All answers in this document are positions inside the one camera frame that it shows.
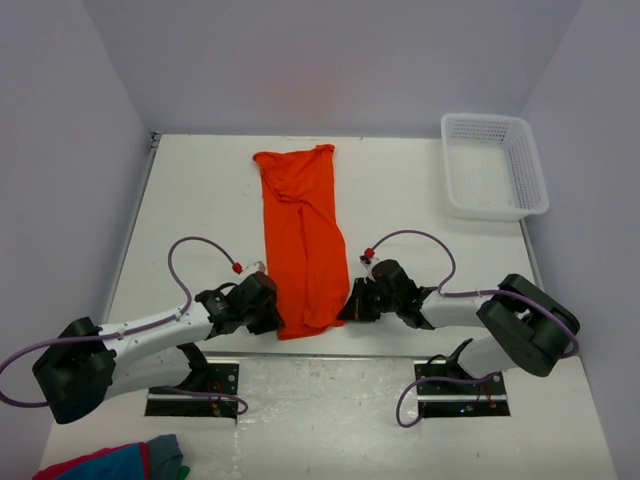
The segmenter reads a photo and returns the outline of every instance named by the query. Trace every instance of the white tabletop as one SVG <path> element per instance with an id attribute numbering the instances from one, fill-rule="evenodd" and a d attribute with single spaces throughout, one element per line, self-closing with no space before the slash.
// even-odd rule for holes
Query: white tabletop
<path id="1" fill-rule="evenodd" d="M 319 143 L 337 147 L 337 216 L 352 278 L 362 274 L 357 257 L 365 247 L 407 227 L 435 233 L 451 246 L 459 261 L 452 288 L 492 286 L 509 272 L 531 277 L 518 224 L 455 220 L 441 212 L 438 141 L 166 135 L 110 321 L 145 316 L 182 300 L 165 257 L 183 235 L 219 241 L 243 263 L 264 258 L 259 174 L 251 156 Z M 394 241 L 379 253 L 396 258 L 421 284 L 435 284 L 447 273 L 445 255 L 421 238 Z M 232 279 L 224 259 L 204 245 L 185 245 L 176 266 L 194 291 Z M 207 342 L 205 349 L 423 356 L 449 353 L 481 332 L 416 332 L 387 318 L 288 342 L 238 332 Z M 506 372 L 510 417 L 430 419 L 405 430 L 396 425 L 394 408 L 412 380 L 407 358 L 242 358 L 239 393 L 250 409 L 238 425 L 227 419 L 147 418 L 146 392 L 134 392 L 71 425 L 54 425 L 42 465 L 176 433 L 192 480 L 616 478 L 577 358 L 559 362 L 544 379 Z M 410 418 L 416 409 L 412 394 L 403 416 Z"/>
<path id="2" fill-rule="evenodd" d="M 255 152 L 305 150 L 332 143 L 336 216 L 346 244 L 350 281 L 364 276 L 358 257 L 392 230 L 422 229 L 453 250 L 458 274 L 451 289 L 492 288 L 508 273 L 531 279 L 532 270 L 517 222 L 458 220 L 444 213 L 440 141 L 398 138 L 306 138 L 164 135 L 122 274 L 110 323 L 169 309 L 183 301 L 166 267 L 171 244 L 202 235 L 228 248 L 241 263 L 264 260 L 262 188 Z M 449 270 L 438 245 L 422 237 L 396 237 L 378 249 L 395 258 L 419 285 L 432 286 Z M 176 268 L 193 292 L 234 280 L 216 250 L 197 243 L 176 252 Z M 204 342 L 217 352 L 320 355 L 429 356 L 449 353 L 477 328 L 434 332 L 408 328 L 390 315 L 368 325 L 348 324 L 322 335 L 279 341 L 240 329 Z"/>
<path id="3" fill-rule="evenodd" d="M 144 417 L 145 392 L 116 397 L 54 425 L 42 465 L 175 433 L 189 480 L 615 480 L 582 364 L 548 378 L 505 374 L 511 417 L 430 419 L 405 430 L 394 408 L 409 359 L 249 358 L 239 391 L 249 412 L 216 418 Z M 405 402 L 406 419 L 416 413 Z"/>

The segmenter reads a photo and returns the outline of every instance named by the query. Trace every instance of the plastic laundry basket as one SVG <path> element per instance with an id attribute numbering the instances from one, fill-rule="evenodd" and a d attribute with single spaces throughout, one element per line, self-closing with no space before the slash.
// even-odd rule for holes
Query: plastic laundry basket
<path id="1" fill-rule="evenodd" d="M 514 221 L 549 208 L 529 124 L 501 115 L 442 117 L 449 212 L 460 218 Z"/>

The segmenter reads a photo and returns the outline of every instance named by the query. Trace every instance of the white arm segment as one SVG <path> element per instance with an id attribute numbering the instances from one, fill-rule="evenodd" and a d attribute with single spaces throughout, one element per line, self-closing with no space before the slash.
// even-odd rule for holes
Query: white arm segment
<path id="1" fill-rule="evenodd" d="M 437 292 L 429 295 L 421 312 L 434 328 L 483 327 L 476 312 L 487 299 L 480 297 L 444 298 Z M 460 353 L 458 365 L 473 378 L 516 367 L 494 337 L 473 340 Z"/>
<path id="2" fill-rule="evenodd" d="M 105 324 L 102 325 L 102 333 L 124 332 L 178 313 L 179 309 L 175 308 L 132 322 Z M 162 326 L 126 335 L 120 339 L 106 340 L 104 345 L 107 350 L 113 350 L 116 353 L 116 372 L 118 372 L 145 357 L 155 357 L 162 350 L 204 340 L 211 333 L 211 327 L 207 310 L 200 303 L 193 302 L 189 310 L 177 320 L 171 320 Z"/>
<path id="3" fill-rule="evenodd" d="M 458 365 L 473 378 L 517 367 L 493 337 L 474 340 L 467 345 L 460 352 Z"/>
<path id="4" fill-rule="evenodd" d="M 484 328 L 476 312 L 485 301 L 480 297 L 445 298 L 438 292 L 432 292 L 425 299 L 420 312 L 433 328 Z"/>
<path id="5" fill-rule="evenodd" d="M 127 366 L 116 366 L 113 383 L 104 399 L 136 390 L 179 385 L 189 373 L 191 368 L 185 354 L 178 348 L 169 348 Z"/>

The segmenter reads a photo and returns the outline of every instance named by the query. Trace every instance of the orange cloth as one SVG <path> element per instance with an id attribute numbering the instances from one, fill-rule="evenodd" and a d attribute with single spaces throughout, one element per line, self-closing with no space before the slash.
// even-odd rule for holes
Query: orange cloth
<path id="1" fill-rule="evenodd" d="M 268 273 L 278 287 L 281 340 L 322 333 L 349 293 L 344 239 L 336 224 L 333 145 L 260 152 Z"/>

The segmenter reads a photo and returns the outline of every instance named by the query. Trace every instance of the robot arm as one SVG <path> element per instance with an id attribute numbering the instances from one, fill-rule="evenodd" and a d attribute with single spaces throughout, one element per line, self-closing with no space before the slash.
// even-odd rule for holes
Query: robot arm
<path id="1" fill-rule="evenodd" d="M 393 312 L 411 328 L 477 326 L 491 333 L 481 340 L 463 342 L 448 357 L 448 376 L 452 378 L 479 379 L 514 367 L 540 377 L 549 375 L 570 339 L 553 321 L 531 308 L 532 303 L 552 312 L 574 335 L 580 329 L 568 310 L 517 274 L 508 275 L 488 299 L 480 294 L 452 298 L 440 294 L 436 287 L 418 287 L 395 260 L 365 255 L 360 261 L 368 275 L 355 280 L 339 319 L 374 322 L 382 313 Z"/>
<path id="2" fill-rule="evenodd" d="M 264 265 L 255 264 L 238 285 L 201 292 L 182 313 L 175 308 L 122 324 L 96 326 L 89 318 L 69 324 L 60 338 L 114 338 L 52 346 L 35 363 L 33 373 L 56 421 L 73 422 L 102 401 L 135 390 L 164 385 L 204 390 L 206 360 L 193 342 L 241 326 L 256 335 L 281 327 L 276 286 L 263 272 Z M 228 287 L 233 288 L 225 294 Z M 168 317 L 174 318 L 147 328 Z"/>

